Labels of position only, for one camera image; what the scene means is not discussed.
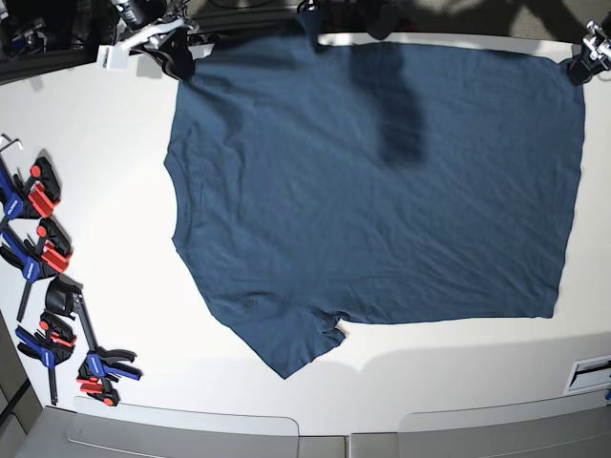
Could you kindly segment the silver hex key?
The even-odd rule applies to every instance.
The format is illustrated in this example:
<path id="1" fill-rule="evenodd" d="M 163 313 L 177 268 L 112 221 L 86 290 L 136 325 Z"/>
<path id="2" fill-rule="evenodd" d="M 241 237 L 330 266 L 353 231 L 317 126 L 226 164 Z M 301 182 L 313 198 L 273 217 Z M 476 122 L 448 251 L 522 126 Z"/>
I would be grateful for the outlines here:
<path id="1" fill-rule="evenodd" d="M 1 134 L 0 152 L 4 152 L 12 146 L 16 146 L 20 151 L 24 150 L 23 144 L 19 138 L 10 138 L 6 134 Z"/>

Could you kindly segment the dark blue T-shirt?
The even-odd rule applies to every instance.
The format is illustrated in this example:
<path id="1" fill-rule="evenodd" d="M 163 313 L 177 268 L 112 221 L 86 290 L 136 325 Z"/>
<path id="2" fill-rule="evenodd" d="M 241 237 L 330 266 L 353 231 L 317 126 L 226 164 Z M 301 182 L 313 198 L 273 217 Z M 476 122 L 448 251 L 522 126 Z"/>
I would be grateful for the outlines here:
<path id="1" fill-rule="evenodd" d="M 339 322 L 553 316 L 585 100 L 566 64 L 378 42 L 316 15 L 179 84 L 173 242 L 211 315 L 288 378 Z"/>

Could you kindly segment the blue red bar clamp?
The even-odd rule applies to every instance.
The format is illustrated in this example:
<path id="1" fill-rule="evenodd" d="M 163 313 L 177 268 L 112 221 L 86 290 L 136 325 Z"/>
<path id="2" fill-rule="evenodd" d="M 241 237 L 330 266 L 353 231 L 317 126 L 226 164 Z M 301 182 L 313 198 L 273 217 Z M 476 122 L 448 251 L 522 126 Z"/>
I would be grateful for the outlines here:
<path id="1" fill-rule="evenodd" d="M 39 327 L 40 330 L 32 334 L 18 326 L 15 329 L 19 339 L 17 349 L 47 368 L 51 403 L 56 406 L 58 392 L 55 368 L 72 357 L 76 336 L 67 323 L 49 311 L 40 315 Z"/>
<path id="2" fill-rule="evenodd" d="M 48 218 L 59 203 L 60 195 L 61 186 L 45 156 L 36 159 L 26 181 L 19 175 L 11 177 L 1 162 L 1 231 L 15 219 Z"/>
<path id="3" fill-rule="evenodd" d="M 114 349 L 106 350 L 97 343 L 95 333 L 81 293 L 73 293 L 74 312 L 78 315 L 88 351 L 78 369 L 76 381 L 80 392 L 102 402 L 106 406 L 117 406 L 120 396 L 115 388 L 122 378 L 139 381 L 142 372 L 129 365 L 136 359 L 134 352 Z"/>
<path id="4" fill-rule="evenodd" d="M 1 232 L 5 243 L 1 246 L 1 258 L 20 270 L 26 282 L 16 317 L 19 323 L 25 316 L 33 284 L 63 273 L 73 252 L 68 236 L 52 218 L 39 220 L 36 235 L 37 242 L 32 244 L 28 239 L 18 238 L 8 225 Z"/>

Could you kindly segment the white slotted table plate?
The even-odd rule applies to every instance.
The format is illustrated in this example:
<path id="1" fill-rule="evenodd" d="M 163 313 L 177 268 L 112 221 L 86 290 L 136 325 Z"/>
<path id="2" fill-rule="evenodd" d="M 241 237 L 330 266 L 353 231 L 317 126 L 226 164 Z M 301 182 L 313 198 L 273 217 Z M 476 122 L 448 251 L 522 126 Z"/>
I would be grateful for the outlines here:
<path id="1" fill-rule="evenodd" d="M 579 360 L 573 363 L 564 395 L 581 394 L 610 386 L 610 356 Z"/>

